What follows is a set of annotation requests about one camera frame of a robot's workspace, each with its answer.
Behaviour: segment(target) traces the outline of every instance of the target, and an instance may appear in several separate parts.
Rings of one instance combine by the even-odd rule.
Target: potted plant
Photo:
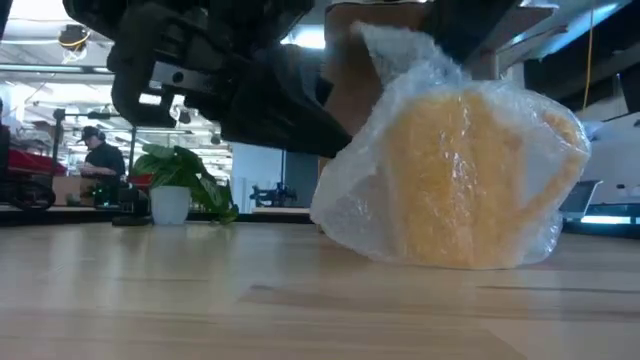
[[[146,144],[146,153],[134,165],[136,174],[151,174],[151,214],[154,224],[184,224],[191,200],[208,212],[218,215],[221,223],[238,216],[229,182],[220,185],[207,172],[202,159],[180,146]]]

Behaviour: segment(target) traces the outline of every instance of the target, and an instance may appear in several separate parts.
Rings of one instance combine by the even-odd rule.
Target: white pot
[[[151,189],[151,215],[155,225],[183,225],[189,215],[191,190],[180,186]]]

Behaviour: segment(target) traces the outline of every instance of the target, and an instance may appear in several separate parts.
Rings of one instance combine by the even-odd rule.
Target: green leaves
[[[142,150],[147,154],[136,161],[134,172],[152,174],[151,188],[188,187],[193,201],[206,211],[218,214],[220,223],[228,224],[238,217],[238,206],[233,203],[229,182],[225,186],[219,185],[193,151],[155,144],[146,144]]]

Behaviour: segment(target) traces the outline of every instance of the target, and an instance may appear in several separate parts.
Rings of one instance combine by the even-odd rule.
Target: desk
[[[2,359],[633,359],[640,243],[511,271],[373,263],[313,225],[0,229]]]

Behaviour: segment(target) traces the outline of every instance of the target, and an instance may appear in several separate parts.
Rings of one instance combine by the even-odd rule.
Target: dark shirt
[[[115,176],[94,174],[89,176],[102,181],[119,182],[120,177],[124,175],[125,172],[122,152],[117,147],[111,146],[107,143],[102,143],[97,148],[91,150],[91,152],[87,154],[85,162],[88,162],[95,167],[103,167],[116,172]]]

